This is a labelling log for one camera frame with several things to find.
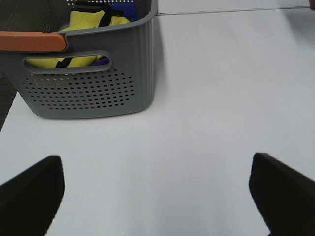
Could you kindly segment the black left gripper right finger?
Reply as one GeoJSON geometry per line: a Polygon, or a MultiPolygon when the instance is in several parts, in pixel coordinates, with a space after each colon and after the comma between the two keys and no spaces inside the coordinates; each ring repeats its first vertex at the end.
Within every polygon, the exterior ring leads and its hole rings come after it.
{"type": "Polygon", "coordinates": [[[315,182],[278,159],[256,153],[249,189],[272,236],[315,234],[315,182]]]}

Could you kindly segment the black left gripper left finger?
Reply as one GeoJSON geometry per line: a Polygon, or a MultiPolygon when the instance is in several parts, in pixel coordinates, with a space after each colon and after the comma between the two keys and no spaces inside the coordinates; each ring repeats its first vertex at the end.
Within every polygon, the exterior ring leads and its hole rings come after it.
{"type": "Polygon", "coordinates": [[[0,234],[44,236],[65,192],[60,156],[48,156],[0,186],[0,234]]]}

